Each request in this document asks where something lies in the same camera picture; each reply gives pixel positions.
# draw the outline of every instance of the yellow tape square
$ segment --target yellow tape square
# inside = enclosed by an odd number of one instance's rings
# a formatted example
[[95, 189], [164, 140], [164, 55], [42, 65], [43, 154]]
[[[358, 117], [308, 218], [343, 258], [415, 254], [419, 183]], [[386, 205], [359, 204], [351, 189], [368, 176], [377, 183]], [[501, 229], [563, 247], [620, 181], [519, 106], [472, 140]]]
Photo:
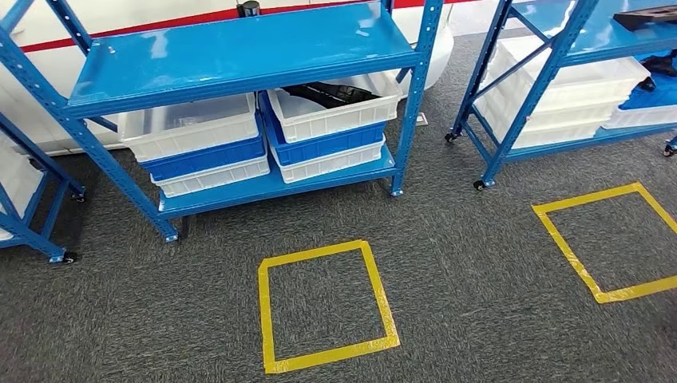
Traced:
[[602, 291], [597, 285], [597, 282], [595, 282], [595, 280], [592, 279], [590, 274], [585, 270], [583, 263], [581, 263], [576, 255], [573, 254], [571, 247], [569, 247], [566, 241], [564, 241], [562, 234], [560, 234], [548, 217], [548, 213], [550, 211], [562, 210], [568, 207], [583, 205], [585, 203], [596, 202], [602, 199], [613, 198], [619, 195], [625, 195], [634, 192], [639, 193], [649, 203], [649, 205], [651, 205], [654, 211], [660, 215], [660, 218], [663, 219], [663, 221], [673, 230], [673, 232], [677, 234], [677, 223], [675, 220], [670, 217], [667, 211], [665, 211], [665, 209], [660, 206], [658, 201], [656, 201], [654, 197], [649, 194], [647, 189], [644, 188], [644, 186], [642, 186], [642, 184], [639, 182], [586, 195], [580, 195], [578, 197], [563, 199], [561, 201], [545, 203], [542, 205], [532, 205], [536, 215], [538, 215], [538, 218], [548, 230], [548, 233], [550, 233], [557, 246], [560, 248], [560, 250], [562, 250], [562, 253], [564, 253], [564, 257], [569, 261], [569, 263], [571, 263], [573, 269], [580, 276], [580, 278], [583, 279], [583, 282], [585, 282], [586, 286], [588, 286], [588, 289], [590, 289], [592, 292], [592, 296], [595, 297], [595, 300], [598, 303], [625, 301], [628, 299], [638, 298], [644, 295], [673, 289], [677, 287], [677, 275], [668, 278], [661, 278], [652, 282], [640, 283], [639, 285], [635, 286], [624, 287], [618, 290]]
[[[376, 304], [378, 305], [378, 311], [381, 314], [386, 336], [374, 339], [373, 341], [360, 342], [354, 345], [346, 345], [336, 349], [329, 349], [318, 353], [310, 353], [308, 355], [290, 357], [288, 359], [276, 361], [271, 316], [271, 293], [268, 285], [268, 269], [286, 263], [294, 263], [351, 250], [360, 250], [362, 252], [362, 257], [366, 264], [366, 271], [369, 275], [371, 286], [374, 289]], [[367, 241], [356, 240], [264, 259], [261, 262], [261, 266], [259, 266], [259, 303], [261, 305], [261, 332], [263, 333], [263, 367], [265, 368], [266, 373], [286, 373], [287, 371], [293, 371], [295, 369], [305, 369], [306, 367], [311, 367], [313, 365], [321, 365], [332, 361], [340, 361], [349, 357], [374, 353], [400, 344], [400, 338], [397, 329], [395, 329], [395, 321], [390, 312], [390, 306], [388, 306], [386, 292], [383, 290], [381, 278], [378, 276], [378, 270], [376, 269], [374, 255], [371, 253], [371, 248]]]

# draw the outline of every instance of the white plastic tray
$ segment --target white plastic tray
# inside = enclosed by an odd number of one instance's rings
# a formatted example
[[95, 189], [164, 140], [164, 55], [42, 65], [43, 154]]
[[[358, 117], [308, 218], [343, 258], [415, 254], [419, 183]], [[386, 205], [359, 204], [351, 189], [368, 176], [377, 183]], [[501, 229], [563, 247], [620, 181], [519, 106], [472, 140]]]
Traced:
[[659, 106], [614, 111], [611, 120], [604, 124], [605, 129], [632, 128], [635, 126], [660, 125], [677, 122], [677, 105]]
[[159, 186], [168, 198], [178, 195], [199, 192], [200, 190], [215, 188], [225, 184], [265, 176], [270, 172], [267, 153], [259, 158], [236, 162], [218, 168], [203, 170], [168, 180], [150, 180]]
[[6, 182], [3, 176], [11, 176], [16, 169], [16, 163], [27, 160], [26, 157], [12, 149], [14, 143], [0, 133], [0, 182]]
[[360, 164], [381, 158], [381, 147], [386, 143], [386, 137], [381, 142], [368, 144], [359, 148], [353, 148], [320, 156], [312, 160], [299, 162], [287, 166], [280, 166], [275, 149], [271, 148], [275, 162], [277, 162], [282, 179], [285, 184], [305, 180], [307, 178], [321, 176], [329, 172], [336, 172], [341, 169], [349, 168]]
[[[541, 44], [535, 36], [499, 40], [489, 63], [490, 73], [497, 78]], [[502, 83], [505, 89], [510, 89], [514, 98], [523, 101], [549, 54], [550, 48], [508, 76]], [[632, 89], [649, 75], [634, 57], [565, 67], [550, 82], [536, 109], [596, 104], [599, 100], [627, 100]]]
[[369, 73], [324, 82], [356, 86], [380, 97], [325, 109], [313, 101], [291, 96], [282, 89], [269, 89], [271, 106], [282, 125], [287, 143], [392, 120], [398, 116], [397, 107], [402, 89], [389, 73]]
[[[7, 192], [7, 195], [10, 197], [17, 213], [23, 218], [28, 203], [37, 191], [44, 173], [34, 168], [27, 158], [18, 154], [17, 156], [19, 156], [19, 158], [14, 159], [14, 161], [10, 163], [11, 166], [8, 167], [3, 165], [2, 173], [0, 173], [0, 182], [2, 182], [2, 186], [5, 188], [5, 192]], [[6, 213], [5, 208], [1, 203], [0, 211]], [[0, 241], [12, 237], [13, 235], [11, 233], [0, 229]]]
[[[490, 83], [493, 78], [487, 75], [486, 81], [480, 87]], [[495, 88], [490, 89], [481, 98], [486, 98], [489, 107], [494, 116], [499, 116], [491, 128], [498, 132], [507, 132], [513, 120], [517, 116], [524, 99], [517, 100], [513, 97], [510, 91], [506, 90], [503, 84], [498, 84]], [[594, 104], [581, 105], [575, 103], [566, 105], [556, 109], [536, 108], [527, 119], [527, 123], [522, 128], [522, 132], [530, 132], [533, 130], [541, 130], [544, 128], [561, 128], [566, 126], [573, 126], [579, 124], [586, 124], [596, 122], [602, 125], [605, 121], [611, 118], [611, 115], [618, 109], [618, 105], [622, 104], [623, 100], [597, 100]]]
[[[494, 136], [499, 142], [502, 142], [508, 132], [510, 122], [506, 121], [504, 115], [495, 113], [497, 106], [493, 104], [490, 97], [481, 97], [475, 102], [475, 106], [492, 127]], [[513, 148], [527, 148], [592, 138], [597, 129], [600, 128], [600, 124], [601, 122], [598, 120], [582, 120], [573, 124], [550, 125], [531, 130], [523, 129]]]
[[256, 137], [253, 93], [120, 113], [120, 141], [139, 162]]

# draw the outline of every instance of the blue shelf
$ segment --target blue shelf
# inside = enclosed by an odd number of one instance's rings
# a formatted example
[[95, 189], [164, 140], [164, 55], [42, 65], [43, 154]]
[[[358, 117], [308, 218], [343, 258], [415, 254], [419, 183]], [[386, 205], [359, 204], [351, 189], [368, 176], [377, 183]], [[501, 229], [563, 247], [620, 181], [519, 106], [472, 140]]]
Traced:
[[66, 112], [159, 105], [415, 66], [380, 2], [94, 39]]
[[261, 199], [375, 180], [394, 176], [397, 171], [393, 157], [385, 145], [381, 149], [380, 160], [292, 184], [285, 184], [282, 181], [279, 168], [270, 155], [268, 156], [268, 164], [271, 167], [271, 172], [266, 176], [172, 198], [167, 198], [160, 192], [160, 217], [171, 219]]
[[[511, 15], [541, 38], [559, 33], [575, 2], [539, 0], [513, 4]], [[677, 24], [658, 23], [631, 32], [613, 20], [626, 10], [668, 6], [674, 0], [600, 0], [574, 42], [562, 66], [610, 60], [677, 47]]]
[[677, 129], [677, 123], [672, 124], [661, 124], [661, 125], [649, 125], [649, 126], [638, 126], [634, 128], [621, 128], [621, 129], [597, 129], [597, 133], [593, 138], [586, 140], [576, 140], [561, 142], [558, 144], [549, 144], [541, 146], [532, 146], [530, 148], [520, 148], [512, 149], [505, 157], [506, 161], [518, 161], [525, 160], [532, 157], [544, 156], [547, 154], [553, 154], [558, 152], [565, 152], [568, 150], [587, 148], [590, 146], [600, 145], [600, 144], [610, 144], [612, 142], [619, 142], [623, 140], [630, 140], [632, 138], [637, 138], [641, 136], [649, 136], [651, 134], [657, 134], [662, 132], [669, 132], [671, 130]]

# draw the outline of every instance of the red stripe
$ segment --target red stripe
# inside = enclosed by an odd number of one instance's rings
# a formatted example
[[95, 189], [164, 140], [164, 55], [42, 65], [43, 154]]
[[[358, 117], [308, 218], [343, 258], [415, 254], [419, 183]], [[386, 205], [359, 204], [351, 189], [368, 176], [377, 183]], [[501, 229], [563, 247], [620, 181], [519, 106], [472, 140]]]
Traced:
[[[362, 0], [351, 0], [349, 2], [360, 2]], [[454, 2], [471, 2], [474, 0], [445, 0], [445, 4], [450, 4]], [[395, 8], [411, 8], [415, 6], [423, 6], [426, 3], [425, 0], [397, 0], [395, 2]], [[262, 9], [262, 14], [277, 14], [280, 12], [288, 12], [290, 10], [307, 10], [310, 8], [319, 8], [321, 6], [332, 6], [337, 3], [326, 3], [326, 4], [302, 4], [298, 6], [279, 6], [274, 8]], [[187, 16], [184, 18], [172, 18], [169, 20], [163, 20], [161, 22], [150, 22], [148, 24], [141, 24], [138, 26], [129, 26], [126, 28], [120, 28], [118, 30], [106, 30], [105, 32], [100, 32], [98, 34], [92, 34], [93, 38], [102, 38], [105, 36], [113, 36], [116, 34], [133, 34], [138, 32], [145, 32], [146, 30], [161, 30], [163, 28], [172, 28], [176, 26], [190, 26], [193, 24], [201, 24], [204, 22], [220, 22], [222, 20], [229, 20], [232, 18], [237, 18], [237, 10], [217, 10], [216, 12], [209, 12], [206, 14], [197, 14], [194, 16]], [[40, 42], [38, 44], [24, 45], [22, 50], [25, 53], [36, 52], [39, 50], [46, 49], [55, 49], [63, 48], [65, 46], [75, 45], [73, 40], [70, 38], [64, 38], [62, 40], [53, 40]]]

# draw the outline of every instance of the blue plastic bin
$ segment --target blue plastic bin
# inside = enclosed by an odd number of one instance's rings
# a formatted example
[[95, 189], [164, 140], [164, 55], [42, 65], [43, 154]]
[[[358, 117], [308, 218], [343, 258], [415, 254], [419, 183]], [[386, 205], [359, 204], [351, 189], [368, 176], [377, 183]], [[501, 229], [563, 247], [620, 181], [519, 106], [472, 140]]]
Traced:
[[266, 92], [259, 92], [259, 109], [263, 115], [268, 142], [275, 150], [279, 164], [282, 166], [380, 142], [383, 140], [383, 130], [386, 128], [386, 122], [378, 122], [361, 128], [288, 144], [284, 140], [282, 127], [271, 108]]
[[254, 138], [140, 162], [139, 165], [148, 170], [155, 181], [162, 181], [261, 157], [266, 153], [266, 148], [261, 133], [261, 117], [258, 114], [256, 124], [259, 135]]
[[[670, 51], [656, 52], [635, 56], [638, 60], [645, 57], [656, 55], [665, 56]], [[665, 74], [652, 73], [651, 78], [656, 84], [653, 92], [641, 89], [639, 86], [632, 90], [630, 99], [620, 106], [621, 109], [641, 109], [654, 108], [657, 106], [677, 105], [677, 77], [670, 77]]]

